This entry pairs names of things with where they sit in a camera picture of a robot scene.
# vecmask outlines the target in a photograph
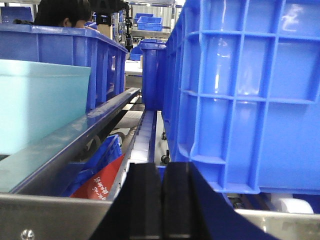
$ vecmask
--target blue plastic crate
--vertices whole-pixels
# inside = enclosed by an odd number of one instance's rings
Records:
[[[87,111],[124,91],[127,52],[91,29],[0,24],[1,59],[91,67]]]
[[[134,61],[140,61],[142,51],[139,46],[134,47],[130,52],[130,59]]]
[[[161,39],[146,38],[140,41],[139,44],[140,43],[163,43],[163,41]]]
[[[98,25],[95,21],[87,21],[85,24],[84,24],[85,27],[90,27],[92,29],[95,29],[97,30],[98,29]]]
[[[153,13],[137,13],[135,15],[135,18],[133,19],[133,23],[136,24],[140,17],[154,17],[155,15]]]
[[[118,135],[107,137],[89,161],[69,163],[67,168],[60,173],[64,183],[69,183],[69,185],[61,186],[63,193],[59,195],[63,197],[72,195],[87,180],[121,155]]]
[[[320,194],[319,11],[314,0],[186,1],[167,41],[173,161],[194,162],[218,192]]]
[[[162,110],[166,75],[166,45],[159,42],[140,42],[143,52],[142,102],[146,110]]]
[[[33,21],[29,6],[1,6],[1,24],[13,24],[15,19]]]
[[[146,31],[162,31],[162,17],[148,17],[142,16],[137,21],[138,30],[146,30]]]

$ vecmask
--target light blue tray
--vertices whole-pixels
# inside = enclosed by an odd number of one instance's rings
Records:
[[[0,59],[0,155],[86,113],[89,67]]]

